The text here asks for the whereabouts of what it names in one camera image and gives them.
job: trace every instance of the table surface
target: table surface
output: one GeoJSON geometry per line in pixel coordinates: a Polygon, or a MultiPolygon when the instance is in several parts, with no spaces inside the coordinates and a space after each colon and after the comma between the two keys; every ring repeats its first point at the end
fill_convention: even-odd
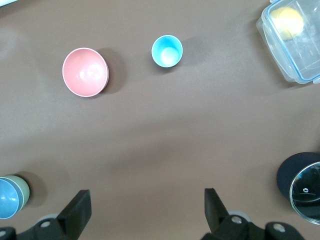
{"type": "Polygon", "coordinates": [[[188,239],[209,231],[204,189],[228,210],[293,225],[302,219],[276,184],[279,165],[320,150],[320,85],[286,82],[256,22],[267,0],[19,0],[0,8],[0,175],[31,187],[0,226],[20,233],[90,189],[80,239],[188,239]],[[153,42],[175,35],[183,57],[160,68],[153,42]],[[69,52],[106,60],[91,98],[62,77],[69,52]]]}

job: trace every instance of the metal bolt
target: metal bolt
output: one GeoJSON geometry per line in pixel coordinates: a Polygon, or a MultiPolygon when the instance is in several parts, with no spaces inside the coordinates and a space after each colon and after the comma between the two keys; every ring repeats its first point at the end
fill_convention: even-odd
{"type": "Polygon", "coordinates": [[[279,224],[279,223],[275,223],[275,224],[273,224],[273,228],[274,228],[274,230],[277,230],[278,232],[280,232],[280,233],[284,233],[284,232],[286,232],[286,229],[285,229],[285,227],[284,226],[282,226],[281,224],[279,224]]]}
{"type": "Polygon", "coordinates": [[[43,223],[41,223],[40,227],[46,228],[46,227],[48,227],[50,224],[51,224],[51,222],[49,222],[49,221],[44,221],[43,223]]]}
{"type": "Polygon", "coordinates": [[[233,216],[231,218],[232,222],[234,222],[235,224],[242,224],[242,219],[238,216],[233,216]]]}

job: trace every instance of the black pot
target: black pot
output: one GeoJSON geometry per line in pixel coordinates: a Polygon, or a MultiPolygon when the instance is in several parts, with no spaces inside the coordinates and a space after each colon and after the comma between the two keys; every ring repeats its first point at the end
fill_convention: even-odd
{"type": "Polygon", "coordinates": [[[276,181],[293,209],[320,225],[320,154],[301,152],[289,157],[279,167],[276,181]]]}

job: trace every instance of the light blue cup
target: light blue cup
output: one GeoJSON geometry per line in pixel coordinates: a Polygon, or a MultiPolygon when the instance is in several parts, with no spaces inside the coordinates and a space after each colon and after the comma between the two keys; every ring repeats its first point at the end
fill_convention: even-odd
{"type": "Polygon", "coordinates": [[[11,218],[19,211],[22,199],[18,192],[9,182],[0,179],[0,219],[11,218]]]}
{"type": "Polygon", "coordinates": [[[170,68],[181,60],[183,47],[175,36],[164,35],[155,40],[151,54],[155,63],[160,67],[170,68]]]}

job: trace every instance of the clear plastic container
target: clear plastic container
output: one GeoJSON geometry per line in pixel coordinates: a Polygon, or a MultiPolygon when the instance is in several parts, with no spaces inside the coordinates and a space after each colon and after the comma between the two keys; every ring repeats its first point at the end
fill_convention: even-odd
{"type": "Polygon", "coordinates": [[[270,0],[256,26],[284,78],[320,83],[320,0],[270,0]]]}

